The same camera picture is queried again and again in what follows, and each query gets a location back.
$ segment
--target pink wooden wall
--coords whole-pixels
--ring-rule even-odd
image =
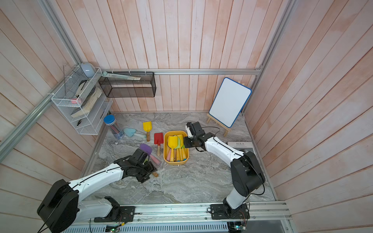
[[[83,61],[102,69],[256,68],[288,0],[51,0]],[[115,98],[114,111],[211,107],[224,77],[156,75],[155,98]]]
[[[64,63],[75,65],[38,1],[0,1],[0,141],[63,79]],[[0,232],[37,232],[41,201],[57,180],[79,178],[94,143],[50,107],[0,164]]]
[[[245,119],[299,232],[373,232],[373,1],[299,1]]]

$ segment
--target yellow plastic bin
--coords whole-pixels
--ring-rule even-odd
[[[181,130],[176,130],[176,131],[168,131],[165,135],[164,135],[164,144],[163,144],[163,159],[169,164],[169,165],[182,165],[182,164],[185,164],[188,159],[189,159],[189,149],[188,148],[184,148],[184,151],[185,151],[185,155],[187,156],[186,160],[184,161],[180,161],[180,162],[169,162],[166,160],[167,158],[167,154],[168,152],[170,151],[171,148],[168,147],[168,137],[169,136],[176,136],[176,135],[183,135],[183,137],[186,137],[188,136],[184,131],[181,131]]]

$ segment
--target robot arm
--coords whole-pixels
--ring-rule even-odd
[[[188,122],[185,128],[188,132],[188,137],[184,137],[186,148],[200,147],[215,154],[231,167],[234,188],[224,199],[223,209],[226,216],[236,216],[236,212],[240,210],[247,196],[265,182],[255,154],[249,151],[238,151],[222,142],[214,134],[205,133],[199,122]]]
[[[150,161],[144,162],[148,154],[137,149],[133,155],[120,158],[109,166],[86,177],[53,184],[40,204],[37,213],[53,233],[59,233],[72,223],[101,217],[115,221],[120,214],[119,204],[112,197],[97,201],[82,201],[100,188],[126,178],[136,177],[141,183],[157,171]]]

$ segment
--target pink handle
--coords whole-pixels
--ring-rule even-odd
[[[166,158],[167,161],[170,161],[170,158],[171,158],[171,150],[172,150],[172,149],[170,149],[170,150],[168,151],[168,155],[167,155],[167,158]]]
[[[157,165],[160,165],[160,164],[161,164],[161,162],[160,162],[156,157],[154,157],[153,155],[150,155],[150,158],[151,158],[151,160],[153,160]]]

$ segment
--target white round object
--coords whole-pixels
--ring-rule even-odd
[[[95,68],[93,65],[89,62],[83,62],[80,64],[80,67],[82,68],[84,74],[87,76],[87,78],[92,78],[95,74]]]

